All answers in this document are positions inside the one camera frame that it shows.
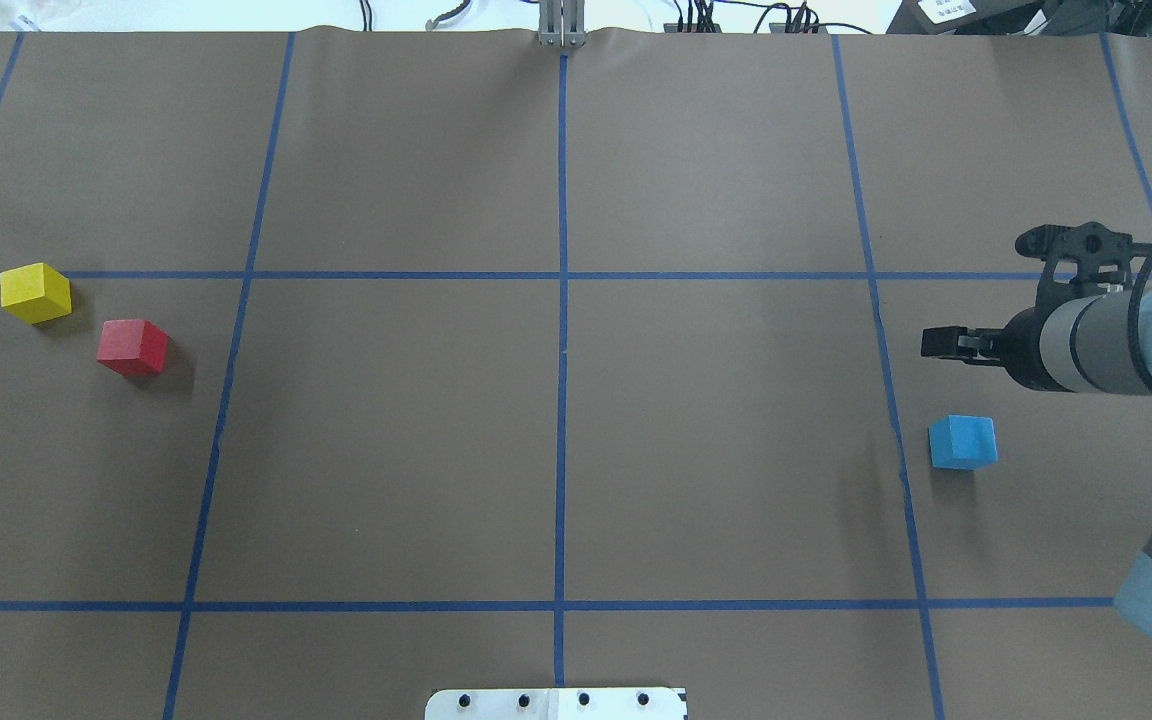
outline table surface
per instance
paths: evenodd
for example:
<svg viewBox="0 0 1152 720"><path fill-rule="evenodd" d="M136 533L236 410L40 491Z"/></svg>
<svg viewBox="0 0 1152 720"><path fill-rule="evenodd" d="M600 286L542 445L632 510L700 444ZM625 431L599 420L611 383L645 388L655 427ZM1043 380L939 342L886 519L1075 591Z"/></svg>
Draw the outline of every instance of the table surface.
<svg viewBox="0 0 1152 720"><path fill-rule="evenodd" d="M918 357L1033 225L1152 237L1152 41L799 39L0 35L76 300L0 309L0 717L1152 717L1152 400Z"/></svg>

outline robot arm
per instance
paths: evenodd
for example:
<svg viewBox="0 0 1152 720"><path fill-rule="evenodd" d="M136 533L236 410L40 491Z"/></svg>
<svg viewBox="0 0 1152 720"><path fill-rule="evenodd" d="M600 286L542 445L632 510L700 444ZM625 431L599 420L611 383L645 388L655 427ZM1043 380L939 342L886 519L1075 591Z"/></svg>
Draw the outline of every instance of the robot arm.
<svg viewBox="0 0 1152 720"><path fill-rule="evenodd" d="M998 366L1030 389L1152 395L1152 243L1101 223L1041 225L1016 251L1044 263L1034 305L1003 328L927 328L922 355ZM1076 268L1068 282L1056 278L1061 263ZM1152 638L1152 537L1114 606Z"/></svg>

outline metal bracket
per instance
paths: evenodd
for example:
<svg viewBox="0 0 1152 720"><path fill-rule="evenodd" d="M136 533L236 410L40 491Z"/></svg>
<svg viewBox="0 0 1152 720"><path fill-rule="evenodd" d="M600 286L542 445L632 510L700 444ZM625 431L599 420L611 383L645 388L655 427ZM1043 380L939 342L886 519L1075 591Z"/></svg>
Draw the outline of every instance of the metal bracket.
<svg viewBox="0 0 1152 720"><path fill-rule="evenodd" d="M540 0L538 40L548 47L585 45L585 0Z"/></svg>
<svg viewBox="0 0 1152 720"><path fill-rule="evenodd" d="M439 691L425 720L687 720L682 688L543 688Z"/></svg>

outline blue cube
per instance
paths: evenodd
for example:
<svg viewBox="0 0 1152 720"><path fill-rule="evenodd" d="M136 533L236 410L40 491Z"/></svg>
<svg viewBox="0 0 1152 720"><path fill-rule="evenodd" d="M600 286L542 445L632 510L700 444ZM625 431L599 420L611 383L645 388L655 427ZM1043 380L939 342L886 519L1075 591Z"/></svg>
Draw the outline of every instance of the blue cube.
<svg viewBox="0 0 1152 720"><path fill-rule="evenodd" d="M948 415L929 430L932 438L932 467L975 470L998 462L993 419L970 415Z"/></svg>

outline wooden block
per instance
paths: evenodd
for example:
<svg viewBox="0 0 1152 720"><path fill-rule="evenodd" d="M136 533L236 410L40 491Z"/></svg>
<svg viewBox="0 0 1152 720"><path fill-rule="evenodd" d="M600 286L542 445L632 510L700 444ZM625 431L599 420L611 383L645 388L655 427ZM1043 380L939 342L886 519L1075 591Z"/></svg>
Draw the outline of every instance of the wooden block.
<svg viewBox="0 0 1152 720"><path fill-rule="evenodd" d="M156 376L168 359L168 333L147 320L106 320L96 361L123 377Z"/></svg>
<svg viewBox="0 0 1152 720"><path fill-rule="evenodd" d="M46 263L0 273L0 301L3 310L24 323L44 323L73 312L69 278Z"/></svg>

